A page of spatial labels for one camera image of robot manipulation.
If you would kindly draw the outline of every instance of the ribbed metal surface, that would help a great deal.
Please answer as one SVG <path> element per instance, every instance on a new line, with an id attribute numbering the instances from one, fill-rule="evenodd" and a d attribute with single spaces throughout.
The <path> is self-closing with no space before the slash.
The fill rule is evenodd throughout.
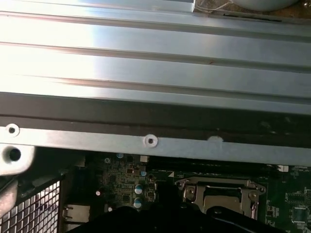
<path id="1" fill-rule="evenodd" d="M 59 185 L 56 182 L 5 214 L 0 219 L 0 232 L 57 233 Z"/>
<path id="2" fill-rule="evenodd" d="M 306 26 L 45 2 L 0 2 L 0 91 L 311 114 Z"/>

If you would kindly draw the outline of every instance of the capacitor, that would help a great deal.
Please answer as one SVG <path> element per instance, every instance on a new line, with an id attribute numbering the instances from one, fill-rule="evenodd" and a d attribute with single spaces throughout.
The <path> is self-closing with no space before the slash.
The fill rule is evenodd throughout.
<path id="1" fill-rule="evenodd" d="M 133 206 L 134 206 L 136 209 L 140 209 L 140 208 L 142 207 L 141 198 L 136 198 L 136 199 L 134 200 Z"/>
<path id="2" fill-rule="evenodd" d="M 117 158 L 118 158 L 118 159 L 121 159 L 121 158 L 123 158 L 123 157 L 124 157 L 124 154 L 123 154 L 123 153 L 118 153 L 118 154 L 117 154 Z"/>
<path id="3" fill-rule="evenodd" d="M 142 185 L 141 184 L 137 184 L 136 186 L 135 186 L 135 193 L 137 194 L 137 195 L 140 195 L 140 194 L 142 194 L 142 190 L 143 190 L 143 187 L 142 187 Z"/>
<path id="4" fill-rule="evenodd" d="M 98 190 L 96 190 L 95 195 L 97 197 L 100 197 L 104 194 L 104 187 L 100 187 Z"/>

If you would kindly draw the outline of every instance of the silver metal chassis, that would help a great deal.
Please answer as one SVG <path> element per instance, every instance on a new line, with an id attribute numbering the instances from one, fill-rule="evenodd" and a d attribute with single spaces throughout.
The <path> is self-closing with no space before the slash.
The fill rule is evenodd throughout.
<path id="1" fill-rule="evenodd" d="M 308 26 L 39 1 L 0 1 L 0 92 L 311 114 Z"/>
<path id="2" fill-rule="evenodd" d="M 131 135 L 21 128 L 18 136 L 9 137 L 4 132 L 5 127 L 0 127 L 0 142 L 12 145 L 22 144 L 175 158 L 311 166 L 311 149 L 229 143 L 223 142 L 219 137 L 210 137 L 204 141 L 158 138 L 156 135 L 147 135 L 147 139 L 156 137 L 156 143 L 153 140 L 152 144 L 148 145 L 146 137 Z"/>

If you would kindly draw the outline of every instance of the screw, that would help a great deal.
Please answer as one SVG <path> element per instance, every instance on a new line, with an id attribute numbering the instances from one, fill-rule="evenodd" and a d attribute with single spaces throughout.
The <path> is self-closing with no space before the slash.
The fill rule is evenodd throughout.
<path id="1" fill-rule="evenodd" d="M 105 158 L 104 162 L 105 162 L 106 164 L 109 164 L 109 163 L 111 163 L 111 159 L 110 159 L 110 158 Z"/>
<path id="2" fill-rule="evenodd" d="M 248 194 L 248 197 L 249 197 L 251 200 L 254 200 L 254 199 L 257 197 L 257 193 L 251 192 L 251 193 Z"/>

